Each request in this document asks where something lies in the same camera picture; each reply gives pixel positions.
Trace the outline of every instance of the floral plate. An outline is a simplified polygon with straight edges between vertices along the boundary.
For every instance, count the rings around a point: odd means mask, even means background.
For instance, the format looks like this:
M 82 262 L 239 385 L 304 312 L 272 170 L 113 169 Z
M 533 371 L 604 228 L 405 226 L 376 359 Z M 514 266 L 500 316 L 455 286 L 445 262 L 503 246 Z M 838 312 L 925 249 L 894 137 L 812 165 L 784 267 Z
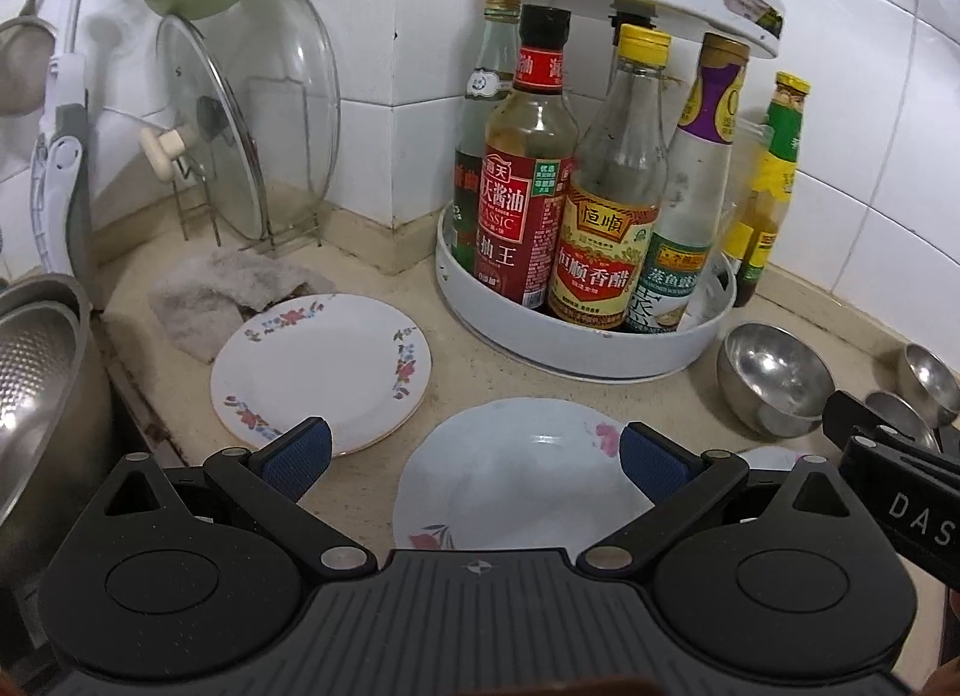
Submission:
M 258 314 L 220 350 L 210 397 L 220 421 L 255 447 L 309 416 L 333 454 L 378 442 L 426 393 L 430 348 L 406 314 L 360 295 L 306 295 Z
M 397 547 L 565 547 L 570 560 L 653 504 L 624 476 L 623 426 L 586 406 L 509 398 L 458 413 L 410 457 Z

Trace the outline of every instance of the pot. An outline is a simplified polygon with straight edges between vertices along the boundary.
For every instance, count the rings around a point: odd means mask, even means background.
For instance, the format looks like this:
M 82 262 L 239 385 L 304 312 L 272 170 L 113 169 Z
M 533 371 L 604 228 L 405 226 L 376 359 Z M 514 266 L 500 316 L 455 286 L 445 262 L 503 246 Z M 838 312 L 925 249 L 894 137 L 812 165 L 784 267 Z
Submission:
M 53 557 L 112 462 L 107 373 L 69 277 L 0 293 L 0 586 Z

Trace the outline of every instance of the silver screw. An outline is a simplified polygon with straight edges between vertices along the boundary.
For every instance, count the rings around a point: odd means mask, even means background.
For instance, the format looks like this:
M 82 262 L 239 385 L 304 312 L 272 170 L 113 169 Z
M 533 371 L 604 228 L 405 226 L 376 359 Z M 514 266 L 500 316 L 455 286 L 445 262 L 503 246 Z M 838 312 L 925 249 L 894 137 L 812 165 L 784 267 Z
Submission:
M 603 546 L 587 550 L 584 560 L 601 571 L 619 571 L 634 562 L 634 557 L 623 547 Z
M 367 562 L 367 553 L 359 547 L 330 547 L 320 556 L 320 563 L 337 571 L 359 568 Z

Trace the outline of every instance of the pink flower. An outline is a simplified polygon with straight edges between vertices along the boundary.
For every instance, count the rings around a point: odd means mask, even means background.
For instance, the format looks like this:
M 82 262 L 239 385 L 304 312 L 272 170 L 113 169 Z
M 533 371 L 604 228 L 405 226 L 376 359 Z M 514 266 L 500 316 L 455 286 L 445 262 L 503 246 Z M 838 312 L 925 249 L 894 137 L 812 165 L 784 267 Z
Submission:
M 440 543 L 429 533 L 414 533 L 410 536 L 410 543 L 415 550 L 439 550 Z
M 615 458 L 620 451 L 620 432 L 608 422 L 602 422 L 595 429 L 600 437 L 600 449 L 608 458 Z

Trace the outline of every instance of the yellow and green bottle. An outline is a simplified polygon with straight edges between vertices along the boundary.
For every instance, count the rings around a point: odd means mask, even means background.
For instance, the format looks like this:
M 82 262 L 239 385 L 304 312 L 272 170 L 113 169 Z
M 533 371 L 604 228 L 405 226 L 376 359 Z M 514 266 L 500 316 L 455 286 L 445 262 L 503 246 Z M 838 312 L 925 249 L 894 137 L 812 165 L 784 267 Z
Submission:
M 797 172 L 803 103 L 809 92 L 810 85 L 798 76 L 776 74 L 774 98 L 767 109 L 767 124 L 774 131 L 770 148 L 760 161 L 743 216 L 724 245 L 736 272 L 736 306 L 745 305 L 757 290 L 784 224 Z

